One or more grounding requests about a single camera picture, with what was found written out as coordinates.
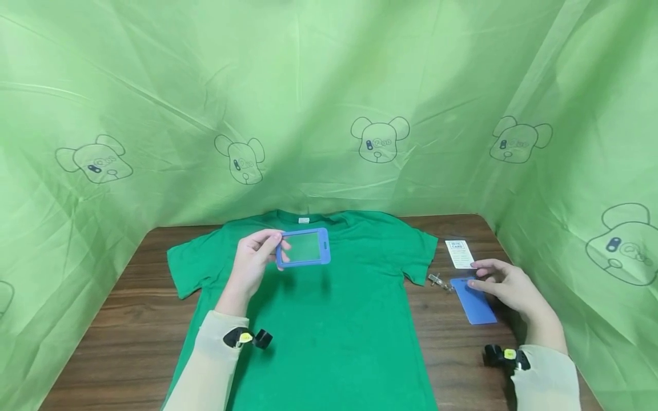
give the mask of green t-shirt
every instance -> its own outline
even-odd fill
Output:
[[[403,276],[424,283],[437,239],[381,212],[272,211],[169,250],[179,297],[201,289],[170,392],[226,285],[238,240],[263,228],[318,227],[329,233],[331,263],[272,265],[249,304],[250,328],[274,339],[264,351],[244,347],[228,409],[436,411]]]

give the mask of white card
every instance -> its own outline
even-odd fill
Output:
[[[452,259],[455,268],[473,269],[473,267],[470,266],[470,263],[474,260],[473,256],[470,255],[470,250],[468,249],[468,244],[466,244],[466,241],[446,241],[445,246],[448,248],[450,259]]]

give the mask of bear face print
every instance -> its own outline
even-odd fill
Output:
[[[263,180],[258,164],[265,161],[265,150],[261,142],[251,139],[245,143],[234,143],[225,135],[215,138],[215,148],[228,157],[231,176],[240,184],[251,185]]]
[[[372,123],[359,117],[352,124],[352,135],[361,140],[359,155],[370,162],[392,161],[397,156],[397,142],[409,135],[409,123],[395,117],[389,123]]]
[[[121,159],[126,154],[124,147],[109,135],[101,134],[94,144],[79,149],[58,149],[55,158],[67,172],[82,170],[92,183],[102,184],[126,178],[132,168]]]
[[[14,287],[10,283],[0,281],[0,318],[7,312],[14,299]]]
[[[601,217],[606,233],[591,239],[586,252],[594,264],[630,285],[651,285],[658,274],[658,228],[649,223],[649,210],[625,203]]]
[[[497,139],[489,150],[491,157],[516,164],[528,161],[532,149],[543,149],[553,136],[553,128],[548,124],[518,124],[512,116],[501,118],[493,132]]]

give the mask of green fabric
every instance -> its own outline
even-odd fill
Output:
[[[658,261],[656,22],[651,0],[0,1],[0,408],[38,408],[149,230],[283,208],[483,215],[603,407],[653,411],[656,270],[586,245],[612,208]]]
[[[226,285],[238,241],[263,228],[318,227],[329,233],[331,263],[283,272],[270,265],[249,304],[250,328],[274,340],[266,351],[244,348],[230,409],[436,411],[403,276],[424,283],[437,239],[379,212],[274,211],[169,250],[179,296],[201,289],[170,392]]]

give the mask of wood grain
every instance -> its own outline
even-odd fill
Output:
[[[476,215],[404,218],[440,238],[429,272],[444,280],[453,268],[443,240],[465,239],[475,259],[508,260],[487,223]],[[157,411],[197,303],[180,301],[166,263],[170,247],[216,226],[158,228],[137,249],[45,399],[42,411]],[[517,345],[510,323],[471,326],[454,293],[405,284],[434,396],[441,411],[506,411],[513,395],[503,373],[482,365],[482,347]],[[514,318],[496,306],[501,318]],[[583,410],[601,410],[580,380]]]

